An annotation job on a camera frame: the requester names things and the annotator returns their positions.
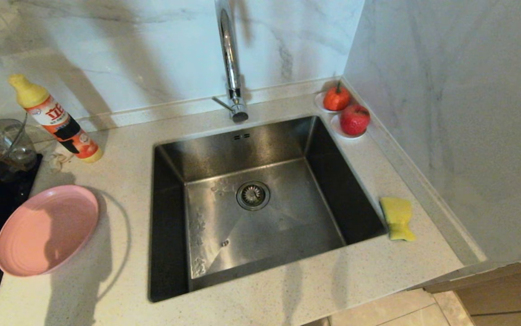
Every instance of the beige floor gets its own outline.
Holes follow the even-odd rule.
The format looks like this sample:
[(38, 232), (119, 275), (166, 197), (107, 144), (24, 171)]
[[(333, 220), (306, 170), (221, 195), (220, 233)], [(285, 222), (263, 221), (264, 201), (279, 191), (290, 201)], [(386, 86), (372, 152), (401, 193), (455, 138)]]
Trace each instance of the beige floor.
[(454, 292), (431, 295), (422, 289), (343, 310), (305, 326), (474, 326)]

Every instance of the white quartz countertop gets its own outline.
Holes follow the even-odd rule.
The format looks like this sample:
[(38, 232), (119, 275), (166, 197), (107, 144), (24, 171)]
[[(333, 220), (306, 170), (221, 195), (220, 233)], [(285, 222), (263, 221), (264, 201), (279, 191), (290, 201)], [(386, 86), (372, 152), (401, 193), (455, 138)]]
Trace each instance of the white quartz countertop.
[(250, 119), (239, 125), (219, 110), (95, 132), (105, 152), (100, 161), (74, 158), (60, 173), (44, 163), (31, 195), (62, 184), (87, 187), (99, 201), (100, 221), (84, 248), (55, 272), (3, 277), (0, 326), (299, 325), (463, 267), (365, 134), (335, 140), (378, 211), (379, 197), (412, 202), (417, 241), (392, 242), (383, 235), (166, 301), (148, 300), (154, 145), (308, 115), (328, 124), (331, 116), (313, 98), (250, 105)]

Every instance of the faucet spout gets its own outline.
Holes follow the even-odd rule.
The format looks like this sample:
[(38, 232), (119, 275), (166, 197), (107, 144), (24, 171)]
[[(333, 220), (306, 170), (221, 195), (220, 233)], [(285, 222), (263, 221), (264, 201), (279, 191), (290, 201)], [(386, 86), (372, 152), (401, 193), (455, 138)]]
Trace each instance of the faucet spout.
[(227, 95), (229, 98), (230, 117), (234, 122), (248, 119), (246, 104), (240, 93), (240, 70), (238, 68), (238, 53), (233, 29), (232, 12), (228, 0), (215, 0), (222, 57), (224, 58)]

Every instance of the stainless steel sink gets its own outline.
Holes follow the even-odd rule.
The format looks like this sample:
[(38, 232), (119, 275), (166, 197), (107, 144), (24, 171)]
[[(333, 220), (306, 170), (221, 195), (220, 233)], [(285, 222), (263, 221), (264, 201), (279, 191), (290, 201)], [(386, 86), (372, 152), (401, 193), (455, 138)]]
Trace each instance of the stainless steel sink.
[(384, 233), (318, 117), (154, 149), (153, 302)]

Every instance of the sink overflow hole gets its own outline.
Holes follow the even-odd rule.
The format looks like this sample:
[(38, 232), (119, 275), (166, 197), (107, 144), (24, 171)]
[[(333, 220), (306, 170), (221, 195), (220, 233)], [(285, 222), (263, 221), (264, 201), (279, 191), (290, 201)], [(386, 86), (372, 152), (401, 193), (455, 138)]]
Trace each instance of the sink overflow hole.
[(250, 137), (250, 134), (237, 134), (236, 136), (233, 137), (233, 139), (238, 140), (241, 138), (249, 138), (249, 137)]

